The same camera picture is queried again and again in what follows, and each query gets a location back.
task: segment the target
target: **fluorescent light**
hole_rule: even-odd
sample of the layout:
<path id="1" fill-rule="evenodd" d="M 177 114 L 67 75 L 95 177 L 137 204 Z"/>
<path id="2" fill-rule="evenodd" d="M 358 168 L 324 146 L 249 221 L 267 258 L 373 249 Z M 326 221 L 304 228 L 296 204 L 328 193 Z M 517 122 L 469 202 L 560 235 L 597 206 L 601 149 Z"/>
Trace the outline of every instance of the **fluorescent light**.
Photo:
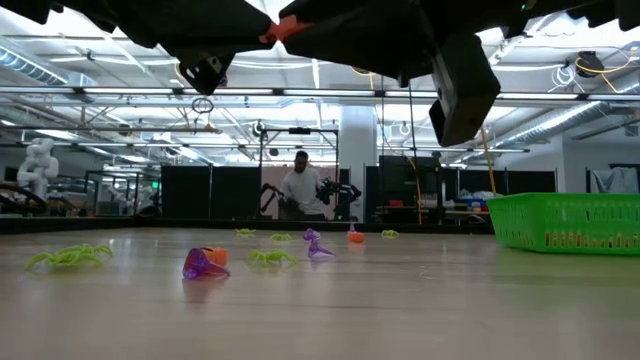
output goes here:
<path id="1" fill-rule="evenodd" d="M 294 96 L 373 96 L 373 91 L 363 90 L 284 90 L 285 95 Z"/>
<path id="2" fill-rule="evenodd" d="M 143 158 L 142 156 L 135 156 L 135 155 L 120 155 L 121 158 L 127 160 L 127 161 L 131 161 L 131 162 L 148 162 L 150 161 L 147 158 Z"/>
<path id="3" fill-rule="evenodd" d="M 108 147 L 127 147 L 122 143 L 78 143 L 79 146 L 108 146 Z"/>
<path id="4" fill-rule="evenodd" d="M 145 94 L 145 95 L 170 95 L 173 89 L 169 88 L 84 88 L 87 94 Z"/>
<path id="5" fill-rule="evenodd" d="M 0 93 L 4 94 L 74 94 L 72 88 L 68 87 L 26 87 L 26 86 L 2 86 Z"/>
<path id="6" fill-rule="evenodd" d="M 89 150 L 91 150 L 91 151 L 93 151 L 93 152 L 97 153 L 97 154 L 100 154 L 100 155 L 104 155 L 104 156 L 112 156 L 112 154 L 111 154 L 110 152 L 104 151 L 104 150 L 102 150 L 102 149 L 94 148 L 94 147 L 92 147 L 92 146 L 87 146 L 87 148 L 88 148 Z"/>
<path id="7" fill-rule="evenodd" d="M 75 135 L 73 135 L 70 132 L 67 131 L 60 131 L 60 130 L 36 130 L 37 133 L 43 134 L 43 135 L 47 135 L 47 136 L 51 136 L 51 137 L 57 137 L 59 139 L 65 139 L 65 140 L 75 140 L 77 139 L 77 137 Z"/>
<path id="8" fill-rule="evenodd" d="M 384 92 L 384 96 L 388 96 L 388 97 L 409 97 L 409 92 L 408 91 L 385 91 Z M 412 97 L 419 97 L 419 98 L 434 98 L 436 99 L 438 97 L 438 93 L 435 91 L 412 91 L 411 92 L 411 96 Z"/>
<path id="9" fill-rule="evenodd" d="M 442 166 L 444 166 L 444 167 L 452 167 L 452 168 L 460 168 L 460 169 L 466 169 L 467 168 L 467 165 L 460 164 L 460 163 L 444 164 Z"/>
<path id="10" fill-rule="evenodd" d="M 178 84 L 180 87 L 184 87 L 184 84 L 182 83 L 182 81 L 178 80 L 178 79 L 171 79 L 169 80 L 170 83 L 172 84 Z"/>
<path id="11" fill-rule="evenodd" d="M 578 94 L 534 94 L 534 93 L 503 93 L 498 99 L 503 100 L 575 100 Z"/>
<path id="12" fill-rule="evenodd" d="M 173 146 L 172 144 L 144 144 L 144 143 L 137 143 L 137 144 L 132 144 L 134 147 L 168 147 L 168 146 Z"/>
<path id="13" fill-rule="evenodd" d="M 191 160 L 198 160 L 200 158 L 200 156 L 195 151 L 189 148 L 182 147 L 178 149 L 178 151 L 180 151 L 182 155 L 188 157 Z"/>
<path id="14" fill-rule="evenodd" d="M 271 89 L 216 89 L 216 95 L 273 95 Z"/>
<path id="15" fill-rule="evenodd" d="M 600 101 L 639 101 L 640 95 L 611 94 L 611 95 L 589 95 L 589 100 Z"/>

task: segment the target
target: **green spider toy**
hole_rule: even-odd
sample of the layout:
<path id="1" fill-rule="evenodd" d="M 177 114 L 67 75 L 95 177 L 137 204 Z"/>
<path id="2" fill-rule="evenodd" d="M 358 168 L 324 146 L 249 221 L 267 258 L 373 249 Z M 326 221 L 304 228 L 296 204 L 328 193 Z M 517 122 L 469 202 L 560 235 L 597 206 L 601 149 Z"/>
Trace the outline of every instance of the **green spider toy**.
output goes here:
<path id="1" fill-rule="evenodd" d="M 282 264 L 282 259 L 287 259 L 289 263 L 295 264 L 298 261 L 287 252 L 282 250 L 274 250 L 269 252 L 260 252 L 258 250 L 252 250 L 249 253 L 249 258 L 247 260 L 253 260 L 253 263 L 263 262 L 264 265 L 269 265 L 272 262 L 278 262 Z"/>
<path id="2" fill-rule="evenodd" d="M 289 234 L 273 234 L 273 235 L 271 235 L 271 240 L 273 240 L 273 241 L 290 241 L 290 240 L 293 240 L 293 238 Z"/>
<path id="3" fill-rule="evenodd" d="M 400 233 L 395 230 L 384 230 L 382 232 L 382 237 L 387 239 L 395 239 L 400 236 Z"/>
<path id="4" fill-rule="evenodd" d="M 256 230 L 251 229 L 236 229 L 236 236 L 242 238 L 255 237 Z"/>
<path id="5" fill-rule="evenodd" d="M 102 265 L 103 262 L 98 256 L 96 256 L 97 253 L 104 253 L 109 255 L 109 257 L 113 257 L 113 252 L 111 252 L 111 248 L 108 246 L 93 247 L 89 244 L 69 246 L 56 251 L 54 254 L 40 253 L 34 255 L 31 257 L 31 260 L 29 260 L 29 263 L 27 263 L 27 266 L 25 266 L 24 269 L 29 270 L 33 265 L 41 262 L 42 260 L 47 260 L 47 264 L 52 266 L 77 265 L 85 260 L 93 261 L 94 263 Z"/>

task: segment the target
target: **person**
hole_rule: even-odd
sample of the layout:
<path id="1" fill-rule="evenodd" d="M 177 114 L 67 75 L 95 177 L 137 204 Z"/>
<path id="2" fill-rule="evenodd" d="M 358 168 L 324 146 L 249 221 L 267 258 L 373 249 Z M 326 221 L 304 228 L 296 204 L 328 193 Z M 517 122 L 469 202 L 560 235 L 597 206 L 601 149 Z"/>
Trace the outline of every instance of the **person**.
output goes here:
<path id="1" fill-rule="evenodd" d="M 282 179 L 280 189 L 289 204 L 295 202 L 304 220 L 326 220 L 322 202 L 316 198 L 318 189 L 322 187 L 320 174 L 316 169 L 308 167 L 308 162 L 309 154 L 298 151 L 294 168 Z"/>

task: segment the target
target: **metal frame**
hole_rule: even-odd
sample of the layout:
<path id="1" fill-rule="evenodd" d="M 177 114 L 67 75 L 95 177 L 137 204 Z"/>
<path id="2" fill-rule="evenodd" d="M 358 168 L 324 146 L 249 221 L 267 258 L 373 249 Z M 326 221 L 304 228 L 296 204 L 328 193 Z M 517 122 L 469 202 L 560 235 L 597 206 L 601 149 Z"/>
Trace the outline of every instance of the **metal frame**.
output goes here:
<path id="1" fill-rule="evenodd" d="M 119 175 L 113 175 L 114 173 L 131 173 L 131 174 L 135 174 L 135 192 L 134 192 L 134 207 L 133 207 L 133 214 L 131 215 L 136 215 L 138 213 L 138 207 L 136 206 L 138 204 L 138 189 L 140 187 L 140 182 L 141 181 L 157 181 L 158 184 L 161 183 L 160 180 L 160 174 L 158 174 L 157 176 L 152 176 L 152 175 L 148 175 L 148 174 L 144 174 L 144 173 L 140 173 L 139 171 L 131 171 L 131 170 L 117 170 L 117 171 L 105 171 L 105 170 L 88 170 L 85 172 L 85 176 L 84 176 L 84 181 L 85 181 L 85 185 L 84 185 L 84 192 L 85 194 L 88 191 L 88 187 L 89 187 L 89 181 L 90 181 L 90 177 L 91 175 L 98 175 L 98 176 L 104 176 L 104 177 L 111 177 L 112 180 L 112 184 L 115 184 L 117 179 L 124 179 L 127 181 L 127 185 L 126 185 L 126 189 L 125 189 L 125 197 L 128 199 L 129 198 L 129 187 L 131 185 L 131 181 L 133 180 L 130 177 L 125 177 L 125 176 L 119 176 Z M 100 189 L 100 185 L 103 183 L 101 180 L 94 180 L 94 198 L 93 198 L 93 214 L 95 215 L 97 212 L 97 206 L 98 206 L 98 193 L 99 193 L 99 189 Z"/>

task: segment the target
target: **table surface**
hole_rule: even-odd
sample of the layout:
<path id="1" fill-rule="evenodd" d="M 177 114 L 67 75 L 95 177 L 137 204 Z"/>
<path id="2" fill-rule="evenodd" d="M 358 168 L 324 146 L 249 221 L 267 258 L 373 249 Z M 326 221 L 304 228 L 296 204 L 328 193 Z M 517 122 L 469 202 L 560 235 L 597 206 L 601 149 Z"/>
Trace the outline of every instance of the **table surface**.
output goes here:
<path id="1" fill-rule="evenodd" d="M 640 261 L 539 255 L 491 236 L 366 234 L 311 262 L 301 233 L 205 229 L 0 236 L 2 359 L 637 359 Z M 109 245 L 103 267 L 23 271 L 42 251 Z M 188 250 L 229 251 L 226 280 L 183 280 Z M 253 267 L 252 249 L 295 266 Z"/>

